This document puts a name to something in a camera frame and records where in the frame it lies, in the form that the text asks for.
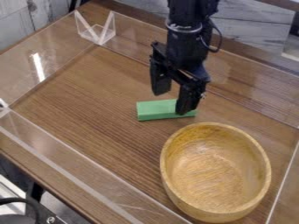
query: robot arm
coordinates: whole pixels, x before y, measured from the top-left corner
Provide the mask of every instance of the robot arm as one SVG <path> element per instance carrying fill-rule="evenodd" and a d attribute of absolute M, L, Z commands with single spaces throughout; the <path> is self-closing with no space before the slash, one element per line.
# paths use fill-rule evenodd
<path fill-rule="evenodd" d="M 220 0 L 168 0 L 169 17 L 166 44 L 152 43 L 150 80 L 154 95 L 170 90 L 172 81 L 180 88 L 176 113 L 184 115 L 197 108 L 210 77 L 202 67 L 210 49 L 210 15 L 217 12 Z"/>

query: bowl rim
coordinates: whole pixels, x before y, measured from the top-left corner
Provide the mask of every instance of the bowl rim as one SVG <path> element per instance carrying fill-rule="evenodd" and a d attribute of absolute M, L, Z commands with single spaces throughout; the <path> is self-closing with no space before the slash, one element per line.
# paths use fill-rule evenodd
<path fill-rule="evenodd" d="M 265 162 L 265 180 L 264 180 L 264 184 L 263 187 L 256 195 L 256 197 L 253 199 L 251 199 L 247 203 L 244 203 L 243 205 L 237 206 L 235 209 L 229 209 L 228 211 L 212 211 L 212 210 L 204 210 L 201 209 L 198 206 L 194 206 L 189 201 L 184 200 L 184 198 L 181 197 L 180 193 L 176 191 L 176 188 L 172 185 L 172 181 L 168 178 L 166 175 L 166 171 L 165 171 L 165 162 L 164 162 L 164 158 L 165 158 L 165 152 L 166 149 L 169 147 L 169 144 L 172 142 L 172 140 L 188 129 L 193 128 L 193 127 L 200 127 L 200 126 L 217 126 L 229 130 L 236 131 L 239 134 L 241 134 L 251 142 L 252 144 L 256 146 L 256 149 L 259 150 L 260 154 L 261 154 L 261 158 Z M 205 213 L 209 214 L 235 214 L 239 213 L 241 211 L 248 210 L 251 207 L 256 206 L 259 201 L 264 198 L 265 194 L 267 194 L 267 190 L 271 184 L 271 178 L 272 178 L 272 171 L 271 171 L 271 164 L 269 164 L 269 160 L 267 157 L 267 153 L 261 147 L 261 145 L 257 143 L 257 141 L 255 140 L 255 138 L 241 129 L 235 128 L 233 126 L 229 126 L 227 124 L 218 123 L 218 122 L 196 122 L 190 125 L 186 125 L 185 127 L 182 127 L 181 129 L 178 129 L 176 132 L 173 132 L 173 134 L 169 136 L 169 138 L 166 139 L 164 145 L 162 145 L 162 151 L 161 151 L 161 155 L 160 155 L 160 172 L 161 172 L 161 178 L 162 178 L 162 182 L 166 184 L 166 187 L 169 188 L 172 194 L 174 195 L 176 198 L 178 198 L 189 207 L 201 210 Z"/>

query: wooden bowl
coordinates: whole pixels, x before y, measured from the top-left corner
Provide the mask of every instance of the wooden bowl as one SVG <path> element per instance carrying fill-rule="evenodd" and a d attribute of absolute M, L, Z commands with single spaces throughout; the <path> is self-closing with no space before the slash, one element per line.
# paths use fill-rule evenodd
<path fill-rule="evenodd" d="M 212 223 L 244 217 L 271 182 L 267 154 L 240 129 L 202 122 L 180 129 L 162 147 L 162 186 L 173 204 Z"/>

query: wooden table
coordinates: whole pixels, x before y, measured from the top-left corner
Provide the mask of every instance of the wooden table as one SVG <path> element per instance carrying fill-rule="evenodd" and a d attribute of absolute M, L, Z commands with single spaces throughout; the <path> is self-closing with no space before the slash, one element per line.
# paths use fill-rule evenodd
<path fill-rule="evenodd" d="M 109 1 L 93 1 L 80 8 L 80 12 L 89 21 L 100 23 L 108 15 L 108 9 L 161 25 L 160 18 Z M 66 52 L 85 44 L 68 37 L 66 30 L 70 29 L 68 18 L 64 18 L 48 31 L 56 34 L 46 41 L 58 46 L 57 51 L 62 48 Z M 36 35 L 26 40 L 24 51 L 36 45 L 38 39 L 44 39 L 44 33 Z M 33 147 L 20 145 L 2 133 L 2 155 L 92 222 L 129 223 L 98 199 L 102 187 L 116 187 L 105 186 L 105 176 L 97 167 L 102 165 L 185 219 L 200 223 L 176 209 L 164 193 L 158 156 L 164 141 L 178 128 L 209 121 L 243 129 L 260 142 L 272 165 L 269 192 L 249 216 L 233 223 L 265 223 L 272 208 L 275 216 L 271 223 L 297 223 L 296 158 L 285 180 L 287 188 L 273 207 L 299 137 L 297 69 L 291 60 L 272 57 L 225 40 L 224 49 L 232 48 L 233 53 L 241 52 L 249 59 L 225 51 L 209 56 L 206 68 L 214 81 L 194 118 L 138 122 L 136 102 L 176 98 L 177 87 L 169 94 L 153 97 L 148 66 L 96 45 L 88 47 L 53 78 L 12 105 L 20 116 L 74 150 L 54 143 L 40 128 L 24 127 L 18 122 L 18 135 Z M 8 56 L 12 60 L 17 57 L 13 52 Z M 14 64 L 14 71 L 21 70 L 20 66 Z"/>

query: green foam block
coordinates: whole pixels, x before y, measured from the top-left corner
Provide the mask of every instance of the green foam block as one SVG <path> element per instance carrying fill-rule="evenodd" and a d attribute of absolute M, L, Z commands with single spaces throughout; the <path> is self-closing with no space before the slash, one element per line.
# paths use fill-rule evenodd
<path fill-rule="evenodd" d="M 193 110 L 185 115 L 174 114 L 176 100 L 165 101 L 140 101 L 136 103 L 137 121 L 150 121 L 157 119 L 181 118 L 196 116 L 197 111 Z"/>

